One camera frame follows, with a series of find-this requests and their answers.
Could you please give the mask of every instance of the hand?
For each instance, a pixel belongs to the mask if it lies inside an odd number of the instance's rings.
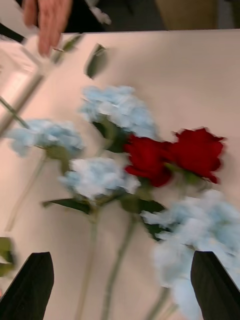
[[[38,50],[41,55],[49,55],[51,47],[56,47],[65,30],[71,13],[73,0],[23,0],[24,23],[30,27],[39,26]]]

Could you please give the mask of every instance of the person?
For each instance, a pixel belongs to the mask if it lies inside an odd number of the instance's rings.
[[[39,53],[49,55],[63,32],[103,32],[104,28],[85,0],[16,0],[27,27],[39,28]]]

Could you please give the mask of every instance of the rose petal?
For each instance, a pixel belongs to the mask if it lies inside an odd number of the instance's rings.
[[[163,168],[163,170],[159,173],[158,176],[155,176],[150,180],[151,185],[154,187],[161,187],[166,185],[172,177],[172,173],[167,168]]]
[[[222,163],[221,161],[217,158],[213,167],[211,168],[211,171],[216,171],[221,167]]]

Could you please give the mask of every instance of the rose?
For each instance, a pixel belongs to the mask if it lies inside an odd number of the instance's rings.
[[[212,172],[221,166],[219,156],[224,145],[220,141],[224,138],[211,134],[207,128],[185,129],[175,135],[178,141],[168,145],[168,162],[218,183]]]
[[[131,162],[125,170],[131,175],[148,178],[154,187],[165,185],[171,178],[170,170],[165,167],[169,144],[131,134],[124,145]]]

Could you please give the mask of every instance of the table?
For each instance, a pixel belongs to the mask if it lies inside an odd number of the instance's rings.
[[[228,138],[225,166],[219,174],[222,184],[217,188],[240,209],[239,39],[239,30],[88,34],[77,50],[41,83],[20,115],[24,119],[73,121],[87,145],[84,156],[93,156],[102,138],[76,114],[81,88],[93,84],[101,88],[133,86],[152,111],[163,139],[172,139],[171,131],[200,126]],[[109,48],[109,62],[93,81],[83,69],[96,43]],[[3,138],[0,154],[3,231],[42,153],[33,149],[27,158],[19,158]],[[47,163],[22,204],[10,236],[15,242],[19,268],[32,252],[50,251],[52,255],[55,284],[44,320],[74,320],[87,259],[89,223],[80,212],[57,205],[49,209],[40,206],[41,201],[68,195],[57,177],[57,164]],[[166,206],[175,196],[173,186],[155,192],[156,199]],[[127,213],[116,204],[105,208],[84,320],[100,318],[105,284],[127,223]],[[143,320],[157,299],[160,289],[149,258],[153,246],[154,242],[138,226],[117,279],[113,320]],[[171,319],[183,317],[175,313]]]

